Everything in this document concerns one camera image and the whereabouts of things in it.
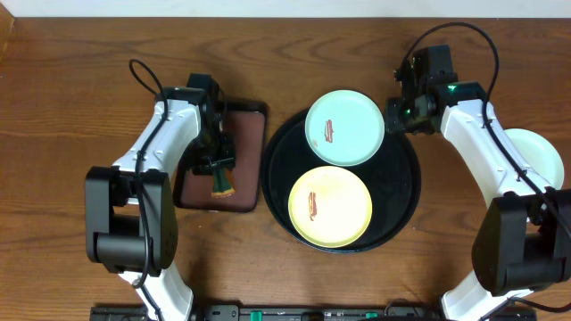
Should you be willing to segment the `light green plate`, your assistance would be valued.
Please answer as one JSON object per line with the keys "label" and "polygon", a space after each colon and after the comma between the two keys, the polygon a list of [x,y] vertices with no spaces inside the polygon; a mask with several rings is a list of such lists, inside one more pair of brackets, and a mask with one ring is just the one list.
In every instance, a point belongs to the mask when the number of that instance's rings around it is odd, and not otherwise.
{"label": "light green plate", "polygon": [[322,95],[309,108],[304,133],[320,159],[352,167],[369,160],[380,149],[385,121],[368,96],[353,90],[335,90]]}
{"label": "light green plate", "polygon": [[505,133],[529,165],[547,179],[553,188],[560,189],[563,186],[565,178],[563,161],[547,139],[522,128],[506,129]]}

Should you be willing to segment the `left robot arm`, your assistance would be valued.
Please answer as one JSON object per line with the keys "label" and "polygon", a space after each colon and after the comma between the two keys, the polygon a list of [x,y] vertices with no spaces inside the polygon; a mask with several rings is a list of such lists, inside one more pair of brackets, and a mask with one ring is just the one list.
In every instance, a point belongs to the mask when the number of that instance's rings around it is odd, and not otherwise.
{"label": "left robot arm", "polygon": [[177,165],[189,161],[196,175],[211,176],[215,194],[234,191],[236,148],[224,129],[220,93],[206,74],[160,88],[134,145],[110,167],[86,175],[87,256],[129,282],[152,320],[187,320],[193,307],[174,262],[178,223],[170,180]]}

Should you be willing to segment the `light green plate top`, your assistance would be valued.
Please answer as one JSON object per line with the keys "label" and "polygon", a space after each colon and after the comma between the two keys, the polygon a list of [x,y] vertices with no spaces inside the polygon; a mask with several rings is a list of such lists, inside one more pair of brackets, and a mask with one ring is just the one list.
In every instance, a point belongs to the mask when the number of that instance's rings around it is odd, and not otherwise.
{"label": "light green plate top", "polygon": [[506,129],[505,133],[529,165],[547,179],[553,188],[560,189],[563,186],[565,178],[563,161],[547,139],[522,128]]}

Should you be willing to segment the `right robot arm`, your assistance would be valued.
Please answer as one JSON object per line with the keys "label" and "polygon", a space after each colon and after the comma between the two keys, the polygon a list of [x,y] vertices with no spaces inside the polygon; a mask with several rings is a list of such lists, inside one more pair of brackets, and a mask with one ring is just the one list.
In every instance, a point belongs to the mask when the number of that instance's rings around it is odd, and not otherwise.
{"label": "right robot arm", "polygon": [[390,133],[440,133],[466,163],[487,206],[472,271],[441,298],[445,318],[489,320],[512,302],[570,278],[570,192],[522,156],[488,93],[461,82],[447,45],[408,53],[395,72],[401,96],[386,102]]}

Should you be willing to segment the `green orange sponge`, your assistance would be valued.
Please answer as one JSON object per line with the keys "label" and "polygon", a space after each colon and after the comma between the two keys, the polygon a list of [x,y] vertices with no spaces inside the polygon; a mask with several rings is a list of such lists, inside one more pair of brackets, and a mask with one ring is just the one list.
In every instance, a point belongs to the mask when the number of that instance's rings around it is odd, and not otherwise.
{"label": "green orange sponge", "polygon": [[212,173],[213,187],[211,196],[213,198],[228,197],[236,192],[233,186],[232,173],[228,169],[215,169]]}

